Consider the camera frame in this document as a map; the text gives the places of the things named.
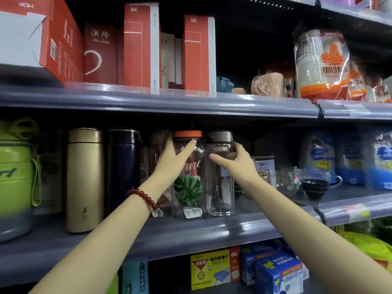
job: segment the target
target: silver charm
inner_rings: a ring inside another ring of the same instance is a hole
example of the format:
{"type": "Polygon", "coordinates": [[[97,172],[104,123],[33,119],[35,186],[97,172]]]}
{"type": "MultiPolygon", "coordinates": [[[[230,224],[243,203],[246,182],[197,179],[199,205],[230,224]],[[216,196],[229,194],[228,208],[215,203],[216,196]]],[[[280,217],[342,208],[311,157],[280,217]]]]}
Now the silver charm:
{"type": "Polygon", "coordinates": [[[152,215],[153,217],[162,217],[164,213],[159,208],[157,208],[156,210],[153,210],[152,215]]]}

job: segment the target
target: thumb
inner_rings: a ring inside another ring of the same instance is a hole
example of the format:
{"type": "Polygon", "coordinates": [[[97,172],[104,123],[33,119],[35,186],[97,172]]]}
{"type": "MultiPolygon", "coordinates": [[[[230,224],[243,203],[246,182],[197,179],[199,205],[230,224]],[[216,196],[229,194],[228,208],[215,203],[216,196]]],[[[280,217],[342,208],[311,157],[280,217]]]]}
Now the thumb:
{"type": "Polygon", "coordinates": [[[223,158],[223,157],[221,157],[221,156],[219,156],[219,155],[217,155],[217,154],[210,154],[209,157],[210,157],[210,159],[211,159],[213,162],[217,163],[219,166],[225,167],[226,169],[227,169],[227,168],[229,167],[229,165],[232,163],[231,160],[225,159],[225,158],[223,158]]]}
{"type": "Polygon", "coordinates": [[[187,146],[177,155],[179,160],[183,160],[184,163],[189,158],[190,154],[194,151],[196,146],[196,140],[192,139],[188,142],[187,146]]]}

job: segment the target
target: lime green water jug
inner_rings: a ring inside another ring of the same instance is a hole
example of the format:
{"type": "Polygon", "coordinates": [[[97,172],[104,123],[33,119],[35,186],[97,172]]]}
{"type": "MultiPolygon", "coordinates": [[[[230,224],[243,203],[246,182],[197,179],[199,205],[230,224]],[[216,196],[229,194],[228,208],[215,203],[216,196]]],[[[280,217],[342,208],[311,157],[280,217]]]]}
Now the lime green water jug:
{"type": "Polygon", "coordinates": [[[33,196],[40,179],[39,157],[29,142],[37,133],[38,125],[30,118],[0,121],[0,242],[27,233],[31,206],[40,204],[33,196]]]}

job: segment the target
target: forearm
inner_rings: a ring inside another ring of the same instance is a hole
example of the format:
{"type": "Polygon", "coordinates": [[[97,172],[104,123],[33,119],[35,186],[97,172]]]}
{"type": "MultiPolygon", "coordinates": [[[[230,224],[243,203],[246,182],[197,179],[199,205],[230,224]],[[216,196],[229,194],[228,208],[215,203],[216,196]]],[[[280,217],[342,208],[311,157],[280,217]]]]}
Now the forearm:
{"type": "MultiPolygon", "coordinates": [[[[155,202],[166,182],[151,176],[140,186],[155,202]]],[[[54,267],[31,291],[39,294],[105,293],[151,208],[132,195],[54,267]]]]}
{"type": "Polygon", "coordinates": [[[268,183],[257,179],[244,190],[332,293],[390,291],[390,273],[268,183]]]}

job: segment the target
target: white heart outline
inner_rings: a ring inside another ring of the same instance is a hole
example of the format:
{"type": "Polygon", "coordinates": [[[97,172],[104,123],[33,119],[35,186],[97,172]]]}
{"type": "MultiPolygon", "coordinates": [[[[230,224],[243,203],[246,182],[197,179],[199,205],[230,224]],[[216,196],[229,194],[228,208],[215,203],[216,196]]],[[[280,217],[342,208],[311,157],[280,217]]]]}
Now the white heart outline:
{"type": "Polygon", "coordinates": [[[97,67],[95,67],[95,68],[92,69],[91,71],[86,72],[84,75],[87,75],[87,74],[90,74],[90,73],[95,72],[95,71],[98,70],[98,68],[101,67],[101,65],[102,65],[102,57],[101,57],[101,55],[99,54],[99,52],[97,52],[97,51],[95,51],[95,50],[86,50],[86,51],[84,52],[84,55],[86,55],[86,54],[95,54],[95,55],[98,57],[98,65],[97,65],[97,67]]]}

